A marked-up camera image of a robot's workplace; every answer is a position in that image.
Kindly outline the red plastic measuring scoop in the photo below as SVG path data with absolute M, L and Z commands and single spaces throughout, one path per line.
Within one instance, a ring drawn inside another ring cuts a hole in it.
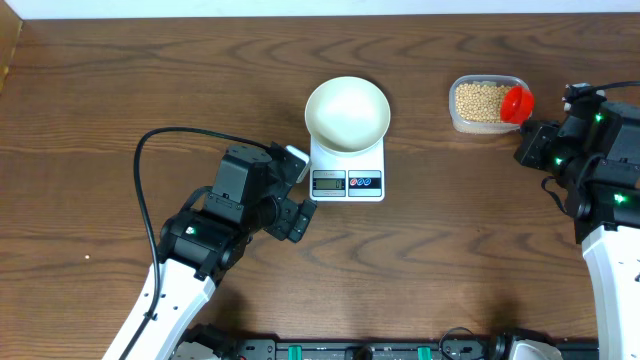
M 535 100 L 533 93 L 523 86 L 514 86 L 504 96 L 500 107 L 502 122 L 522 125 L 530 118 Z

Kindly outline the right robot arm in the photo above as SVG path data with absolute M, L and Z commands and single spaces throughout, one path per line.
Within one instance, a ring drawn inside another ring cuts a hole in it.
M 565 190 L 594 293 L 599 356 L 639 356 L 639 109 L 575 102 L 561 123 L 527 120 L 514 157 Z

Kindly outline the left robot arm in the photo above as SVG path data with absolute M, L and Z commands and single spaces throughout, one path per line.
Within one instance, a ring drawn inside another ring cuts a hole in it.
M 213 185 L 195 190 L 163 225 L 159 263 L 150 267 L 106 358 L 170 358 L 255 233 L 299 242 L 317 205 L 296 203 L 288 194 L 309 167 L 309 156 L 291 145 L 229 147 Z

